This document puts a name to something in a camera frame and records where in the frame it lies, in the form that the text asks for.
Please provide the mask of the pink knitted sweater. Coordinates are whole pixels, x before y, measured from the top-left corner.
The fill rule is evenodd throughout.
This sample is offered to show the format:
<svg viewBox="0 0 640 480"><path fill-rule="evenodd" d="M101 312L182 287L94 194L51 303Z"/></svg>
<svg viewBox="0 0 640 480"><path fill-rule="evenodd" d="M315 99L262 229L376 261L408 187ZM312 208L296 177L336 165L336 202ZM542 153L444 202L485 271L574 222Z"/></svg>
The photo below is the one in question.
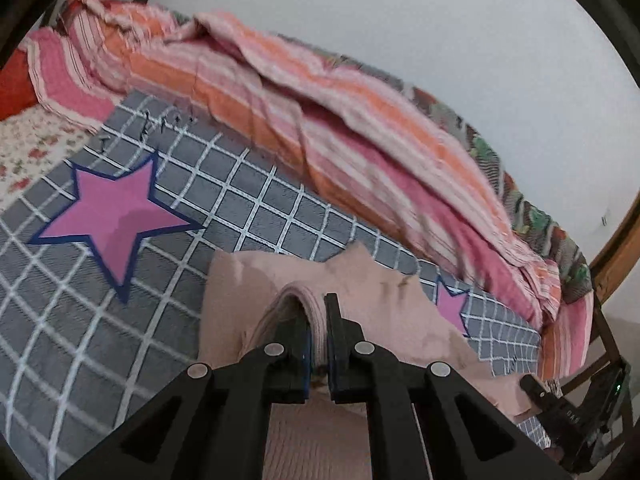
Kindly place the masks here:
<svg viewBox="0 0 640 480"><path fill-rule="evenodd" d="M323 262L274 252L216 252L205 285L198 359L235 364L269 344L278 325L301 316L311 332L310 398L271 410L262 475L266 479L369 479L370 444L361 404L336 404L328 386L329 318L334 295L341 318L359 325L356 342L389 351L401 363L448 364L511 422L534 414L516 373L495 375L416 275L375 262L360 243Z"/></svg>

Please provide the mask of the dark wooden footboard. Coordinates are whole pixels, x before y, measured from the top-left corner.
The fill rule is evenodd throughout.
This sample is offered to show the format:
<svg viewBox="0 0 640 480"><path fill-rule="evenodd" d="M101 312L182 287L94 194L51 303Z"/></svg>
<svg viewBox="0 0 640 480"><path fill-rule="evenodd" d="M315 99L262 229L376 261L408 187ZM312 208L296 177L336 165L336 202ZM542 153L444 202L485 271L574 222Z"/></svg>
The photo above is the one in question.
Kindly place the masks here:
<svg viewBox="0 0 640 480"><path fill-rule="evenodd" d="M610 324L606 320L598 297L594 297L590 344L586 362L572 377L564 379L561 391L575 404L582 403L587 395L592 378L605 367L622 357ZM634 412L632 411L630 379L620 387L620 406L614 410L613 419L608 423L603 436L604 460L613 460L617 451L632 435L634 430Z"/></svg>

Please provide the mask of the grey checked star blanket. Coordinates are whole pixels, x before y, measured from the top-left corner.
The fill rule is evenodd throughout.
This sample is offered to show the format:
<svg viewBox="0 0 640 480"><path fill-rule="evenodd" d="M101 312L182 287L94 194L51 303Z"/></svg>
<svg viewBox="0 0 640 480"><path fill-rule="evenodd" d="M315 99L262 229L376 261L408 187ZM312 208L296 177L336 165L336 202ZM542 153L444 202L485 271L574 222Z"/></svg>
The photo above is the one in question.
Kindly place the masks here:
<svg viewBox="0 0 640 480"><path fill-rule="evenodd" d="M32 236L73 199L73 166L119 176L160 153L156 196L200 224L145 240L127 302L81 243ZM198 346L214 252L322 261L358 240L414 274L430 298L459 294L470 345L498 374L531 373L536 332L484 290L324 202L219 127L134 92L78 152L1 211L1 431L28 473L54 479L186 364Z"/></svg>

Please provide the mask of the pink striped quilt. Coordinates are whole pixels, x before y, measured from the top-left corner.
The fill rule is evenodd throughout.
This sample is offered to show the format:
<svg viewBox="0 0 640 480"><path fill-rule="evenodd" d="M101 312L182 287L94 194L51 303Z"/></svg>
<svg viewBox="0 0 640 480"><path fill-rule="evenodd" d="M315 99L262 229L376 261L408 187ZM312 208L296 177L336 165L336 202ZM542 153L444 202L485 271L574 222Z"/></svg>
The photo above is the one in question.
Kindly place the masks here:
<svg viewBox="0 0 640 480"><path fill-rule="evenodd" d="M38 102L98 131L133 91L211 119L415 254L496 297L541 336L538 373L585 363L588 263L486 140L428 93L224 12L67 0L20 44Z"/></svg>

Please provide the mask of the floral bed sheet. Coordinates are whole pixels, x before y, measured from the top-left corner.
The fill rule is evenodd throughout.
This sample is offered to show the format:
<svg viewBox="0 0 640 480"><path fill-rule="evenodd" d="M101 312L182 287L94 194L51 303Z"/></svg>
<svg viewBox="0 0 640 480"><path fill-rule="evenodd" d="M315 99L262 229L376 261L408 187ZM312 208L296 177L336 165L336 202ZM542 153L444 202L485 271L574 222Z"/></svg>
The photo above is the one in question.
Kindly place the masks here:
<svg viewBox="0 0 640 480"><path fill-rule="evenodd" d="M40 177L83 148L92 134L41 105L1 122L0 209L5 211Z"/></svg>

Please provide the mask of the red pillow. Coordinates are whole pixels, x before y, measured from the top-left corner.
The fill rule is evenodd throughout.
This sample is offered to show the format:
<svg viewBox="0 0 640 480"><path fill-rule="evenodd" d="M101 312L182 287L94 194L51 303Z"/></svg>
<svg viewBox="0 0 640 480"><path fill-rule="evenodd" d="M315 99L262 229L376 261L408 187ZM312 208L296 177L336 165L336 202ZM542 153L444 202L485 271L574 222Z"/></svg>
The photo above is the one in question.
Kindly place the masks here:
<svg viewBox="0 0 640 480"><path fill-rule="evenodd" d="M16 49L0 72L0 120L38 103L29 78L27 54Z"/></svg>

